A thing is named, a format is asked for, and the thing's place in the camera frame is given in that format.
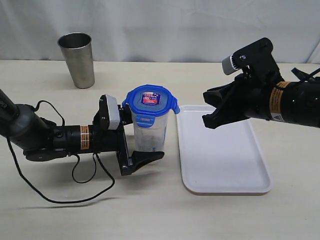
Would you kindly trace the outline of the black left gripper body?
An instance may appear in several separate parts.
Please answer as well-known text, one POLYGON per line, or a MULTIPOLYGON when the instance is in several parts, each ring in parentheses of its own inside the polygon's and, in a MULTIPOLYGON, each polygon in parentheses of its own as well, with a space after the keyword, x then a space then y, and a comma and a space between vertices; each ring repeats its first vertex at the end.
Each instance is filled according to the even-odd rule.
POLYGON ((124 126, 119 123, 116 130, 108 130, 109 114, 106 94, 101 95, 98 111, 92 121, 92 149, 94 153, 116 152, 122 176, 131 175, 131 164, 124 126))

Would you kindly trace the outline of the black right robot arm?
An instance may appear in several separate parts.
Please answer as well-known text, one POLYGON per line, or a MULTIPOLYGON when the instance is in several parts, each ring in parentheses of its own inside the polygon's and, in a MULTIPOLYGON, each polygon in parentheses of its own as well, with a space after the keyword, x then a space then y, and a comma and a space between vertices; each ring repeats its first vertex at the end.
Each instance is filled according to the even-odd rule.
POLYGON ((286 81, 272 56, 273 44, 263 37, 235 51, 222 61, 225 75, 238 70, 231 83, 208 89, 205 103, 215 107, 202 116, 206 128, 250 118, 319 128, 320 70, 306 73, 297 68, 297 81, 286 81))

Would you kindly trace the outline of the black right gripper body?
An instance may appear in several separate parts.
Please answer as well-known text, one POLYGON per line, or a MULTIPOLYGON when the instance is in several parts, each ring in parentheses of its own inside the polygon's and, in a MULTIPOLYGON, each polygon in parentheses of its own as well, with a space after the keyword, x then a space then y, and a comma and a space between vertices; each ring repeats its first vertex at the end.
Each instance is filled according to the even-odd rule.
POLYGON ((231 54, 241 73, 234 78, 237 86, 227 94, 224 106, 241 108, 248 118, 282 117, 284 80, 273 49, 271 40, 263 37, 231 54))

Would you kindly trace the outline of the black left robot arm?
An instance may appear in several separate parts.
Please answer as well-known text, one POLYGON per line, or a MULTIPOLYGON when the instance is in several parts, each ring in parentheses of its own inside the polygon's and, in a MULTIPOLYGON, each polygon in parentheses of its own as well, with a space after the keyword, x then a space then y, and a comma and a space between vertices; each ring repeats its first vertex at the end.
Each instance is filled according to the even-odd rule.
POLYGON ((32 162, 47 162, 79 154, 115 152, 120 173, 131 175, 143 166, 160 160, 164 152, 128 152, 125 125, 132 124, 131 111, 115 97, 103 94, 92 124, 57 125, 39 117, 38 107, 15 104, 0 93, 0 134, 23 150, 32 162))

